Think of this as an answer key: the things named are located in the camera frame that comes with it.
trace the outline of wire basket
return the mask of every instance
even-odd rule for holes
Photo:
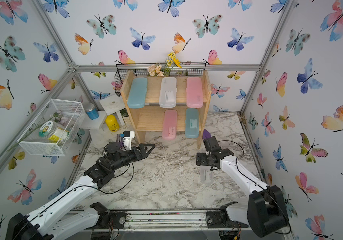
[[[52,120],[52,114],[61,111],[62,116],[68,118],[65,129],[57,142],[39,137],[40,127],[47,121]],[[19,145],[31,155],[65,156],[79,127],[85,118],[82,103],[59,99],[50,99],[38,116],[35,117],[22,136],[18,139]]]

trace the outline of blue canister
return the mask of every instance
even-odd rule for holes
[[[99,113],[98,113],[97,109],[95,108],[94,104],[88,103],[84,106],[84,108],[85,108],[85,112],[86,112],[87,116],[91,120],[97,119],[99,117]]]

